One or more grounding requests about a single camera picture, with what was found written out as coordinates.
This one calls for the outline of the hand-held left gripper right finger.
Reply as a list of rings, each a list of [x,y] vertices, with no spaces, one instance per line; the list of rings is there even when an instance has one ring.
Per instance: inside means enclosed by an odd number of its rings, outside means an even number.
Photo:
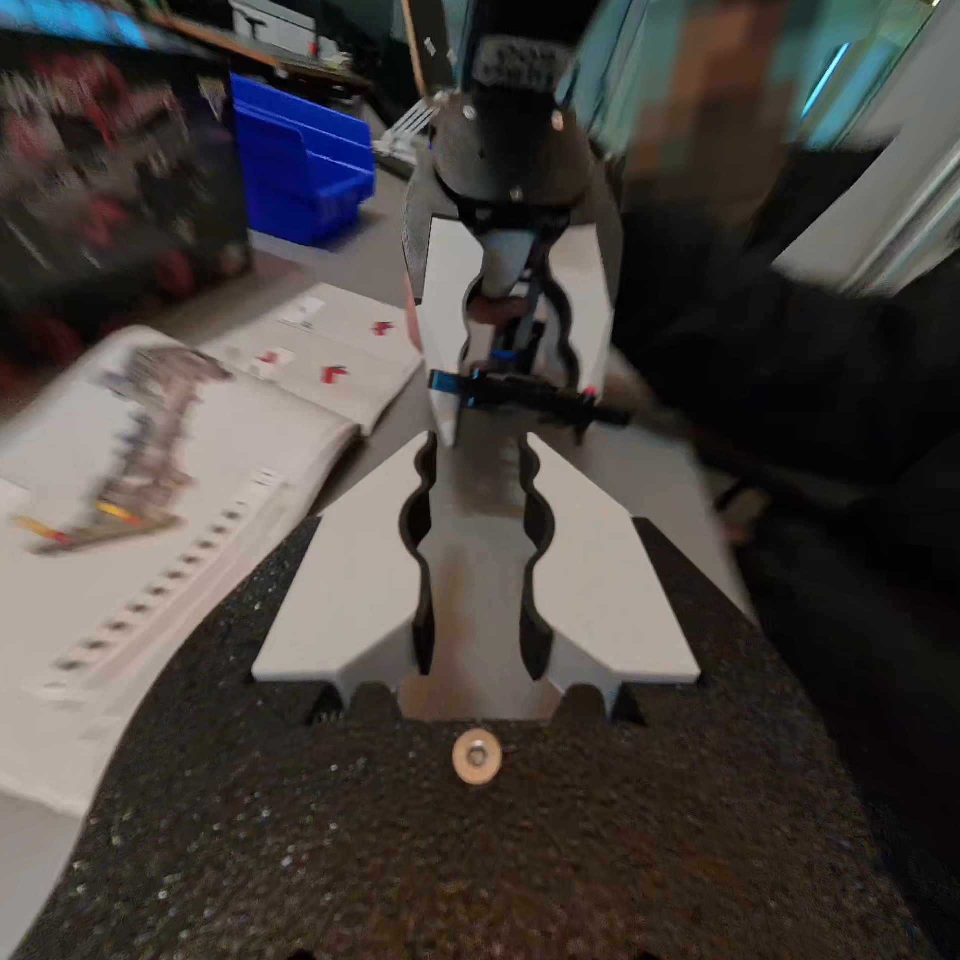
[[[534,433],[518,439],[525,564],[523,666],[560,694],[596,690],[607,710],[632,685],[692,686],[702,669],[629,511]]]

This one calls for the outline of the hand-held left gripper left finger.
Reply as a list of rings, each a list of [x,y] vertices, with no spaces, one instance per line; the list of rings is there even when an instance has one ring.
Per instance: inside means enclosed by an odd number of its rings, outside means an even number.
[[[428,676],[436,643],[431,530],[438,438],[416,435],[321,515],[252,665],[258,682],[322,682],[339,695]]]

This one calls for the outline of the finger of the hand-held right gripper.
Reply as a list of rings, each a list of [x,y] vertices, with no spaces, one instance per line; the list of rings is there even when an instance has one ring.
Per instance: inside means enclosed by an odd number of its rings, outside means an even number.
[[[435,390],[432,377],[462,373],[471,340],[467,298],[482,266],[483,248],[462,222],[432,218],[417,323],[438,441],[447,448],[457,441],[461,401]]]
[[[614,306],[595,223],[570,226],[549,253],[549,380],[603,399]]]

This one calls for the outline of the black toy brick assembly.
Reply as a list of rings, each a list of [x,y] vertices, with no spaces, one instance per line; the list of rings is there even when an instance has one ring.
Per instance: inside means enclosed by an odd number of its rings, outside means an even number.
[[[632,419],[627,410],[599,405],[593,392],[561,390],[534,376],[485,368],[464,375],[433,368],[427,385],[435,394],[455,398],[462,410],[519,409],[537,414],[547,424],[570,428],[578,439],[594,424],[623,428]]]

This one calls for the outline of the blue plastic bin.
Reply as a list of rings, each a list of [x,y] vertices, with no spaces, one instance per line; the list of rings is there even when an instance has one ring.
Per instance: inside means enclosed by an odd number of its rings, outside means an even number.
[[[230,79],[249,227],[315,246],[353,225],[377,190],[369,126],[257,80]]]

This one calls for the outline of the person's dark clothed body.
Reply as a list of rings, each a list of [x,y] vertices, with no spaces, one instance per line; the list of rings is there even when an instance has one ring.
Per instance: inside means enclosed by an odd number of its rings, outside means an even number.
[[[742,228],[624,185],[613,342],[721,448],[849,490],[772,491],[737,560],[920,927],[958,958],[958,253],[891,295],[773,267],[886,148],[791,150]]]

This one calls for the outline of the open instruction booklet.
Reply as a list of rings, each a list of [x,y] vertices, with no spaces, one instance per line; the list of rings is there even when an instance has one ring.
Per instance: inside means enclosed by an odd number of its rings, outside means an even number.
[[[421,358],[319,283],[199,347],[115,333],[2,429],[1,786],[89,809],[138,705]]]

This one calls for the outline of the black toy set box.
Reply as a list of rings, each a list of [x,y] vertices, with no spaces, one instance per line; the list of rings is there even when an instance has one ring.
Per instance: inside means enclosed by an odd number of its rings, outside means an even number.
[[[2,379],[252,268],[231,72],[2,30]]]

